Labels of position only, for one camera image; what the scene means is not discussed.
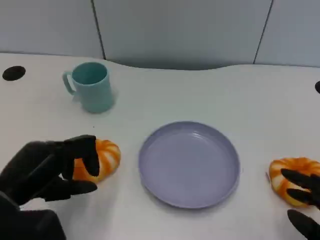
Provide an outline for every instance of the black dot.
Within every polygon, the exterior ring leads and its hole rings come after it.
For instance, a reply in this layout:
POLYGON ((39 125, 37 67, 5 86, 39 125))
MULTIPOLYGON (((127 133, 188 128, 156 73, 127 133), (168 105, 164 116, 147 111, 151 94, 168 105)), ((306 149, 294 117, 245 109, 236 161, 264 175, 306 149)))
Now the black dot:
POLYGON ((22 78, 26 73, 26 69, 23 66, 12 66, 7 68, 2 77, 6 81, 15 81, 22 78))

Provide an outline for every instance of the orange bread roll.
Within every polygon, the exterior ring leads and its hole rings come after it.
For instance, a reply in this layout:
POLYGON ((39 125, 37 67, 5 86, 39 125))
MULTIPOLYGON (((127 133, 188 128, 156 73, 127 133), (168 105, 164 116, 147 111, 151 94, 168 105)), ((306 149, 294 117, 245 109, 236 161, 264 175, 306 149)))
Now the orange bread roll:
POLYGON ((116 144, 109 140, 96 139, 95 147, 100 164, 99 176, 91 176, 87 172, 82 158, 77 158, 74 161, 74 180, 85 180, 98 183, 112 174, 119 166, 121 153, 116 144))
POLYGON ((320 175, 320 163, 306 157, 291 157, 274 160, 269 167, 269 177, 273 190, 287 203, 295 207, 307 207, 308 205, 290 197, 287 194, 287 189, 300 189, 306 192, 309 192, 309 190, 288 181, 281 174, 281 169, 294 170, 308 176, 311 174, 320 175))

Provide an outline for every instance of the cup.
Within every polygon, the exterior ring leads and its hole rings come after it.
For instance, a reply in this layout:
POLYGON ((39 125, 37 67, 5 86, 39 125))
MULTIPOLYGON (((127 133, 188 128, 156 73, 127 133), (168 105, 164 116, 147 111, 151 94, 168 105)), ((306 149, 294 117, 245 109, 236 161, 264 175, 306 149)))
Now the cup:
POLYGON ((78 95, 82 107, 90 113, 102 113, 114 104, 109 72, 98 62, 85 62, 73 71, 66 71, 62 79, 71 95, 78 95), (75 90, 70 86, 68 76, 72 79, 75 90))

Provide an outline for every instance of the white table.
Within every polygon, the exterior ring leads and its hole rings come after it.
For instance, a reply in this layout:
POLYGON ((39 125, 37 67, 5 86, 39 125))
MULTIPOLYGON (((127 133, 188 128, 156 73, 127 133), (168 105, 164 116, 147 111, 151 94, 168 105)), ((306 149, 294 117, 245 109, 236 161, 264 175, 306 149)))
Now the white table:
MULTIPOLYGON (((61 75, 91 58, 0 54, 0 73, 21 65, 23 78, 0 80, 0 168, 27 142, 81 134, 117 143, 117 172, 99 189, 70 200, 31 201, 25 209, 57 212, 69 240, 298 240, 289 206, 272 191, 265 172, 281 157, 320 161, 320 69, 238 65, 214 70, 107 66, 116 104, 90 114, 65 90, 61 75), (213 126, 234 144, 241 162, 236 192, 203 210, 167 206, 140 183, 138 152, 155 129, 174 121, 213 126)), ((320 220, 315 208, 304 213, 320 220)))

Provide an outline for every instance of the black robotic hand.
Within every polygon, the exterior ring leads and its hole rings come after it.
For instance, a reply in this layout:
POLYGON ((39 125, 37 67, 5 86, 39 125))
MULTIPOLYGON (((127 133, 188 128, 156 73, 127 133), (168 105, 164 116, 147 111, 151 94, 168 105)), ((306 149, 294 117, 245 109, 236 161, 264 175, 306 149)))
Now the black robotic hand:
POLYGON ((66 239, 53 211, 20 211, 19 205, 33 198, 65 200, 96 190, 93 182, 72 180, 76 158, 83 159, 89 174, 99 175, 95 136, 33 141, 18 151, 0 174, 0 235, 4 239, 66 239))
MULTIPOLYGON (((304 188, 309 189, 310 192, 306 192, 299 189, 287 190, 290 197, 308 204, 314 205, 320 209, 320 177, 312 174, 307 176, 297 171, 289 169, 281 169, 282 175, 290 182, 304 188)), ((312 218, 290 209, 287 211, 290 222, 294 227, 308 240, 319 240, 320 239, 320 225, 317 224, 312 218)))

